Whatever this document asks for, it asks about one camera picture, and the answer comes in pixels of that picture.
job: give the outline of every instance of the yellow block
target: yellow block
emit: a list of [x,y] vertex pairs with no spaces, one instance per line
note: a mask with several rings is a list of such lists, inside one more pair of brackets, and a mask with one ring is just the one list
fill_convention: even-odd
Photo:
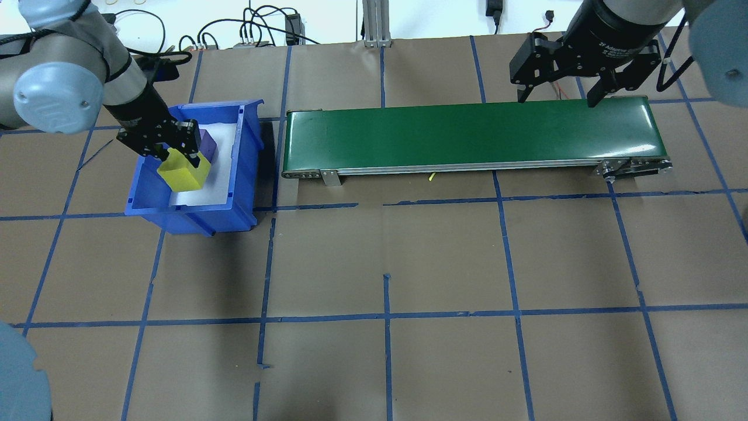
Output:
[[201,152],[200,164],[195,168],[178,150],[169,148],[169,157],[161,163],[158,173],[174,192],[200,190],[210,172],[210,162]]

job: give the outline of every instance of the blue plastic bin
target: blue plastic bin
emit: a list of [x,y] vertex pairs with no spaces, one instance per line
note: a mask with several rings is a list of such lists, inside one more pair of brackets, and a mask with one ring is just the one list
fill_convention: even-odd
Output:
[[257,225],[252,214],[257,161],[263,143],[257,106],[262,100],[196,103],[173,106],[179,119],[194,118],[200,124],[236,123],[231,151],[231,176],[226,203],[222,205],[170,206],[171,189],[156,173],[161,161],[140,157],[125,207],[125,214],[142,216],[170,234],[203,234],[248,231]]

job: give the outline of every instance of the black cable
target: black cable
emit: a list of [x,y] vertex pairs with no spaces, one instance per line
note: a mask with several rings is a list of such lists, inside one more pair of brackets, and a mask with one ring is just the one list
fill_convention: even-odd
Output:
[[[198,35],[202,34],[203,31],[206,30],[206,28],[208,28],[209,26],[211,26],[213,24],[219,23],[219,22],[242,22],[242,23],[244,23],[244,22],[247,22],[247,21],[241,20],[241,19],[231,19],[231,18],[216,19],[216,20],[214,20],[212,22],[208,22],[205,26],[203,26],[203,28],[200,29],[200,31],[197,34]],[[307,41],[309,41],[311,43],[319,44],[317,41],[315,41],[315,40],[313,40],[311,38],[307,38],[307,37],[305,37],[304,35],[301,35],[301,34],[295,34],[293,32],[284,31],[283,29],[274,28],[272,26],[263,25],[263,24],[260,24],[260,23],[257,23],[257,22],[249,22],[249,23],[251,23],[252,25],[255,25],[255,26],[259,26],[261,28],[267,28],[267,29],[272,29],[273,31],[283,32],[284,34],[293,35],[295,37],[301,38],[302,40],[307,40]]]
[[205,48],[206,49],[208,48],[208,43],[205,41],[206,35],[210,35],[210,37],[213,38],[213,43],[215,43],[215,49],[220,49],[218,48],[218,40],[216,40],[213,34],[211,34],[210,32],[203,32],[203,45],[205,46]]
[[669,63],[668,58],[670,58],[672,51],[675,49],[675,43],[678,42],[678,38],[681,36],[681,32],[683,32],[683,27],[686,26],[686,21],[686,17],[683,16],[681,24],[678,25],[678,29],[675,30],[675,33],[672,36],[672,40],[670,41],[670,45],[668,45],[667,50],[665,51],[665,56],[663,57],[662,64],[660,65],[660,74],[657,75],[657,92],[662,92],[668,89],[673,83],[675,83],[676,80],[678,80],[678,78],[681,77],[681,75],[688,69],[688,67],[693,64],[693,56],[690,56],[686,59],[683,65],[681,65],[681,67],[672,74],[667,82],[663,82],[665,79],[665,69],[667,68],[667,65]]
[[179,49],[180,49],[180,51],[182,51],[182,41],[184,41],[185,38],[188,39],[188,40],[190,40],[190,42],[192,43],[192,46],[194,46],[195,48],[197,48],[197,43],[194,41],[193,37],[190,37],[189,35],[183,35],[180,38],[180,42],[179,42],[179,46],[178,46]]
[[[272,12],[270,12],[270,13],[266,13],[266,14],[264,14],[264,15],[260,15],[260,10],[262,10],[262,9],[264,9],[264,8],[268,8],[268,9],[273,9],[273,11],[272,11]],[[263,6],[260,6],[260,7],[258,7],[258,8],[257,8],[257,9],[256,9],[256,10],[255,10],[254,12],[255,12],[255,13],[257,14],[257,16],[258,16],[258,17],[259,17],[260,19],[262,19],[262,20],[263,20],[263,23],[264,23],[265,25],[267,25],[267,24],[268,24],[268,23],[267,23],[267,22],[265,21],[265,16],[270,16],[270,15],[272,15],[273,13],[277,13],[277,12],[280,12],[280,13],[282,13],[282,14],[283,14],[283,17],[285,18],[285,20],[286,20],[286,21],[288,21],[288,23],[290,23],[290,24],[291,24],[291,32],[296,32],[296,30],[295,30],[295,29],[293,28],[293,22],[291,22],[291,19],[290,19],[290,18],[288,17],[288,13],[284,12],[284,11],[283,11],[283,9],[280,9],[280,8],[278,8],[278,7],[275,7],[275,6],[271,6],[271,5],[269,5],[269,4],[265,4],[265,5],[263,5]],[[273,43],[273,45],[276,45],[276,44],[275,44],[275,39],[273,39],[273,33],[272,33],[272,32],[271,32],[270,30],[268,30],[268,33],[270,34],[270,39],[272,40],[272,43]]]
[[169,52],[159,52],[156,54],[152,52],[145,52],[145,51],[140,51],[140,50],[132,49],[132,48],[128,48],[127,51],[142,55],[144,57],[157,57],[157,58],[173,57],[175,55],[184,55],[185,58],[182,58],[180,60],[171,60],[171,63],[174,64],[175,66],[180,66],[182,64],[189,63],[189,61],[192,60],[192,53],[189,51],[169,51]]
[[[271,8],[271,9],[273,9],[273,11],[271,11],[269,13],[261,14],[260,10],[263,9],[263,8],[265,8],[265,7]],[[291,24],[291,31],[295,32],[295,28],[293,27],[293,21],[288,17],[288,13],[286,13],[284,11],[284,10],[293,10],[293,13],[298,13],[298,10],[296,10],[293,7],[275,7],[275,6],[271,6],[269,4],[265,4],[263,6],[260,6],[256,10],[252,10],[251,7],[247,7],[247,8],[244,9],[244,13],[243,13],[243,16],[242,16],[244,20],[247,20],[247,11],[248,10],[250,12],[252,12],[252,17],[250,18],[250,21],[254,21],[255,17],[259,17],[263,21],[263,23],[265,25],[268,24],[267,21],[265,21],[265,17],[266,16],[270,16],[270,15],[272,15],[274,13],[282,13],[283,16],[285,17],[285,19]],[[270,32],[268,30],[268,33],[270,34],[270,43],[272,45],[277,45],[275,43],[275,38],[273,37],[272,32]],[[246,23],[242,24],[242,27],[239,29],[239,37],[242,37],[242,34],[243,34],[244,38],[247,38],[247,43],[248,43],[249,42],[249,36],[247,36],[247,24]],[[249,35],[252,36],[252,37],[254,37],[253,34],[252,34],[252,26],[251,25],[249,27]],[[255,46],[259,46],[260,42],[262,42],[262,39],[263,39],[263,31],[262,31],[262,29],[260,29],[260,38],[258,39],[257,43],[255,43]]]
[[[79,17],[83,16],[83,13],[86,11],[86,9],[88,8],[88,6],[90,4],[91,4],[91,0],[84,0],[83,4],[81,4],[81,7],[78,7],[78,10],[76,11],[76,14],[74,14],[74,15],[72,15],[70,17],[70,20],[73,21],[73,22],[75,22],[76,20],[78,20]],[[10,37],[1,39],[0,40],[0,45],[7,44],[7,43],[12,43],[12,42],[18,41],[18,40],[27,40],[29,38],[40,39],[40,38],[44,38],[47,35],[51,35],[51,34],[54,34],[54,33],[55,33],[55,31],[53,31],[51,29],[41,29],[39,31],[26,32],[25,34],[11,35]]]
[[[250,22],[250,26],[249,26],[249,35],[250,35],[250,36],[251,36],[252,38],[254,38],[254,35],[252,34],[252,25],[251,25],[251,23],[252,23],[252,22],[254,22],[254,17],[255,17],[255,16],[258,16],[258,17],[259,17],[259,18],[260,18],[260,19],[261,19],[261,20],[263,21],[263,23],[264,23],[265,25],[268,25],[268,23],[267,23],[267,21],[265,21],[265,17],[264,17],[264,16],[260,16],[260,15],[259,15],[259,11],[260,11],[260,9],[257,9],[257,10],[253,10],[253,9],[250,9],[249,7],[245,8],[245,9],[244,9],[244,11],[243,11],[243,13],[242,13],[242,18],[243,18],[243,19],[244,19],[245,21],[247,20],[247,11],[248,11],[248,10],[249,10],[250,12],[252,12],[252,17],[251,17],[251,18],[249,19],[249,22]],[[247,32],[246,32],[246,31],[247,31],[247,27],[246,27],[246,24],[242,24],[242,27],[244,28],[244,31],[245,31],[245,35],[246,35],[246,34],[247,34]],[[271,44],[273,44],[273,45],[275,45],[275,38],[273,37],[273,33],[272,33],[272,32],[270,32],[270,31],[268,31],[268,34],[270,34],[270,43],[271,43]],[[262,40],[263,40],[263,30],[262,30],[262,29],[260,29],[260,38],[259,38],[259,39],[257,40],[257,43],[255,44],[255,46],[259,46],[259,45],[260,45],[260,42],[261,42]]]
[[164,45],[166,44],[166,25],[164,25],[164,20],[161,19],[161,17],[159,17],[159,15],[157,15],[155,13],[151,13],[148,10],[142,10],[142,9],[125,9],[125,10],[120,10],[117,13],[115,13],[114,15],[115,16],[119,16],[122,13],[126,13],[126,12],[145,13],[145,14],[149,14],[149,15],[151,15],[151,16],[153,16],[153,17],[155,17],[156,19],[159,20],[159,22],[161,23],[162,36],[161,36],[161,46],[159,47],[159,51],[157,51],[157,53],[161,52],[161,50],[164,49]]

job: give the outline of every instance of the blue tape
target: blue tape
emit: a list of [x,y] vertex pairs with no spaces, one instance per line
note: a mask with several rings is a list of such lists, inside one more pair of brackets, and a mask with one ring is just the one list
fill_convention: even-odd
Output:
[[387,385],[387,421],[393,420],[392,403],[392,336],[390,334],[390,274],[384,276],[384,367]]
[[667,410],[670,414],[670,419],[672,421],[675,421],[678,419],[678,416],[675,414],[675,406],[672,403],[672,396],[670,395],[670,388],[667,384],[667,378],[665,377],[665,370],[662,366],[662,361],[660,360],[660,350],[657,346],[657,340],[655,339],[655,331],[652,329],[652,322],[649,320],[649,313],[647,313],[647,305],[646,301],[644,300],[644,293],[640,289],[639,273],[637,271],[637,266],[634,263],[634,254],[631,252],[631,244],[628,241],[628,234],[626,233],[626,227],[623,223],[623,217],[621,216],[621,209],[618,205],[618,199],[616,198],[616,191],[613,189],[613,185],[610,183],[608,183],[608,192],[610,193],[610,200],[613,203],[613,211],[616,213],[618,228],[621,232],[621,239],[623,240],[623,246],[626,251],[628,266],[631,270],[631,278],[634,280],[634,287],[639,298],[639,305],[644,317],[644,324],[647,329],[649,344],[652,347],[652,355],[654,356],[654,364],[657,367],[657,375],[659,375],[660,377],[660,385],[662,386],[663,394],[665,395]]
[[74,213],[72,215],[65,215],[65,219],[89,219],[89,218],[128,218],[123,212],[111,212],[111,213]]
[[579,76],[575,78],[577,80],[577,89],[579,89],[579,96],[585,100],[587,98],[587,93],[584,91],[584,86],[582,85],[582,79],[580,79]]
[[454,318],[470,317],[470,312],[406,312],[390,313],[390,318]]
[[640,192],[640,193],[616,193],[616,197],[653,197],[653,196],[693,196],[693,195],[716,195],[724,194],[724,190],[686,191],[676,190],[672,192]]
[[61,219],[62,215],[29,215],[29,216],[0,216],[2,221],[41,221],[45,219]]
[[265,364],[263,363],[263,358],[265,356],[265,330],[266,330],[267,318],[268,318],[268,301],[270,298],[270,278],[272,277],[272,268],[273,268],[275,221],[276,219],[273,218],[272,221],[270,222],[270,235],[268,239],[268,257],[265,263],[265,285],[263,287],[263,309],[260,314],[260,317],[261,317],[260,340],[257,343],[257,365],[263,368],[266,368]]
[[283,75],[283,94],[280,97],[280,123],[278,124],[278,141],[275,143],[275,175],[273,176],[273,199],[272,206],[278,206],[278,184],[281,182],[281,151],[285,142],[283,141],[283,129],[286,126],[286,119],[283,115],[286,113],[286,99],[288,97],[288,78],[291,73],[291,51],[293,46],[288,46],[286,51],[286,69]]
[[674,306],[647,306],[648,312],[693,312],[704,310],[745,310],[748,303],[677,304]]
[[260,382],[254,384],[254,395],[252,395],[252,421],[257,421],[260,414]]
[[483,74],[480,71],[480,60],[478,59],[478,49],[475,47],[475,37],[470,36],[470,47],[473,49],[473,61],[475,62],[475,71],[478,74],[478,88],[480,89],[480,102],[485,104],[485,89],[483,87]]
[[137,320],[110,320],[110,321],[37,321],[28,325],[34,329],[56,328],[56,327],[126,327],[140,326]]
[[121,421],[127,420],[127,412],[130,409],[130,398],[132,397],[132,385],[135,383],[135,372],[138,370],[138,359],[140,358],[140,350],[143,345],[143,334],[145,333],[146,320],[148,319],[148,308],[150,307],[150,299],[153,296],[153,283],[148,285],[148,292],[145,297],[145,304],[143,305],[143,315],[141,316],[140,327],[138,328],[138,339],[135,341],[135,353],[132,356],[132,364],[130,365],[130,374],[127,378],[127,389],[125,389],[125,402],[122,405],[122,416]]
[[119,130],[122,126],[98,126],[94,127],[93,130]]
[[384,48],[383,46],[379,47],[379,100],[381,108],[387,106],[387,95],[384,92]]
[[190,88],[189,92],[189,100],[188,103],[192,103],[194,101],[194,92],[197,89],[197,78],[200,76],[200,65],[203,63],[203,52],[200,51],[197,54],[197,64],[194,68],[194,78],[192,79],[192,88]]
[[141,315],[140,327],[138,328],[138,339],[135,341],[135,353],[132,355],[132,364],[130,365],[130,375],[127,379],[127,389],[125,389],[125,402],[122,405],[122,417],[121,421],[127,420],[127,412],[130,408],[130,397],[132,396],[132,385],[135,383],[135,372],[138,370],[138,359],[140,358],[140,350],[143,345],[143,335],[145,333],[145,327],[148,322],[148,310],[150,309],[150,301],[153,297],[153,280],[156,278],[156,272],[159,269],[159,262],[161,261],[161,251],[164,247],[164,238],[166,231],[161,230],[159,235],[159,242],[156,244],[156,255],[153,256],[153,268],[151,269],[150,282],[148,282],[148,292],[145,296],[145,303],[143,304],[143,314]]
[[524,385],[524,398],[527,403],[527,416],[530,421],[535,421],[535,410],[533,408],[533,395],[530,391],[530,374],[527,371],[527,356],[524,351],[524,335],[522,334],[521,310],[519,299],[517,297],[517,285],[515,283],[514,266],[512,264],[512,251],[509,248],[509,234],[506,230],[506,214],[504,212],[504,203],[501,196],[501,187],[499,185],[496,171],[493,171],[494,188],[496,189],[496,199],[499,204],[499,223],[501,225],[501,238],[504,243],[504,256],[506,257],[506,271],[509,274],[509,289],[512,292],[512,310],[515,316],[515,330],[517,333],[517,346],[519,348],[519,363],[522,369],[522,384]]
[[268,317],[267,323],[316,323],[320,321],[354,321],[379,320],[386,318],[382,313],[363,313],[354,315],[319,315],[319,316],[280,316]]
[[635,313],[641,307],[592,307],[578,309],[534,309],[522,310],[522,315],[597,315],[608,313]]
[[189,318],[189,319],[168,319],[168,320],[149,320],[148,326],[203,326],[207,324],[258,324],[262,322],[259,317],[244,318]]
[[550,196],[507,196],[503,197],[502,202],[513,202],[513,201],[527,201],[527,200],[539,200],[539,199],[553,199],[553,200],[566,200],[566,199],[599,199],[608,197],[607,193],[583,193],[574,195],[550,195]]
[[[660,44],[665,45],[665,40],[662,37],[662,34],[657,34],[657,37],[660,40]],[[670,70],[675,72],[675,64],[670,62]],[[706,135],[704,134],[704,130],[701,127],[701,124],[699,123],[699,119],[696,117],[696,113],[693,111],[693,106],[691,105],[691,99],[688,97],[688,94],[686,93],[686,88],[683,86],[683,82],[678,79],[676,80],[678,83],[678,89],[680,89],[681,94],[683,95],[683,98],[686,100],[686,107],[688,108],[688,114],[691,116],[691,120],[693,120],[693,125],[696,126],[696,132],[699,134],[699,137],[702,140],[702,143],[704,145],[704,149],[706,149],[706,153],[709,156],[709,160],[711,161],[711,165],[714,167],[714,172],[717,173],[717,178],[720,179],[720,183],[722,184],[722,188],[724,189],[725,196],[727,196],[727,201],[730,204],[730,208],[732,209],[733,215],[735,215],[735,220],[738,222],[738,227],[740,227],[741,233],[743,234],[743,239],[748,243],[748,227],[745,226],[743,223],[743,218],[741,216],[740,211],[738,210],[738,205],[735,203],[735,200],[732,198],[732,194],[730,193],[730,188],[727,185],[727,180],[725,179],[725,176],[722,173],[722,170],[720,169],[720,165],[717,163],[717,158],[714,156],[714,153],[711,150],[711,147],[709,146],[709,141],[706,139]]]
[[480,197],[471,199],[423,199],[416,201],[403,200],[397,203],[386,203],[382,206],[451,205],[456,203],[490,203],[495,201],[495,197]]
[[[86,157],[86,151],[88,151],[88,146],[91,143],[91,136],[93,134],[94,132],[92,130],[88,131],[88,136],[86,136],[86,142],[83,144],[83,150],[81,151],[81,156],[78,158],[78,166],[81,165],[81,163]],[[24,337],[28,335],[28,325],[31,323],[31,320],[34,318],[34,312],[36,312],[37,310],[37,305],[39,304],[39,297],[42,294],[42,288],[44,288],[44,281],[46,281],[47,272],[49,272],[49,265],[52,263],[52,256],[55,255],[55,248],[57,247],[57,242],[60,238],[60,233],[62,232],[62,224],[65,220],[67,209],[70,207],[70,201],[73,200],[73,192],[76,190],[76,184],[78,183],[79,175],[80,175],[80,172],[78,171],[76,171],[73,174],[73,182],[70,184],[70,190],[68,190],[67,192],[67,198],[65,199],[65,206],[63,207],[62,214],[60,215],[60,222],[57,224],[57,230],[55,231],[55,236],[52,238],[52,245],[49,247],[49,254],[47,254],[47,259],[44,262],[44,269],[42,270],[42,276],[39,278],[39,284],[37,285],[37,290],[36,292],[34,292],[34,299],[31,301],[31,308],[28,310],[28,316],[26,317],[26,325],[23,328]]]
[[323,205],[296,205],[296,206],[276,206],[275,211],[307,211],[310,209],[341,209],[355,208],[358,203],[328,203]]
[[5,136],[5,135],[27,135],[27,134],[31,134],[31,133],[44,133],[44,132],[41,131],[41,130],[37,130],[37,129],[31,129],[31,130],[13,130],[11,132],[4,132],[3,136]]
[[[528,309],[520,310],[525,315],[586,315],[586,314],[608,314],[608,313],[634,313],[634,312],[698,312],[714,310],[745,310],[748,303],[722,303],[722,304],[676,304],[664,306],[647,307],[580,307],[571,309]],[[313,323],[325,321],[358,321],[358,320],[384,320],[407,319],[407,318],[469,318],[469,317],[513,317],[514,310],[482,310],[477,312],[402,312],[402,313],[363,313],[353,315],[320,315],[320,316],[290,316],[290,317],[268,317],[266,323]],[[149,320],[147,326],[194,326],[207,324],[261,324],[260,317],[246,318],[197,318],[197,319],[160,319]],[[10,324],[12,327],[23,328],[26,323]],[[53,327],[127,327],[139,326],[137,320],[115,320],[115,321],[45,321],[33,322],[28,325],[34,328]]]

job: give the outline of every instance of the conveyor belt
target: conveyor belt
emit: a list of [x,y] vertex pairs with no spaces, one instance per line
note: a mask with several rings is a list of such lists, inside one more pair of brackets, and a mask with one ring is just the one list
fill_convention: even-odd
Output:
[[598,166],[616,178],[672,167],[645,97],[288,114],[285,178]]

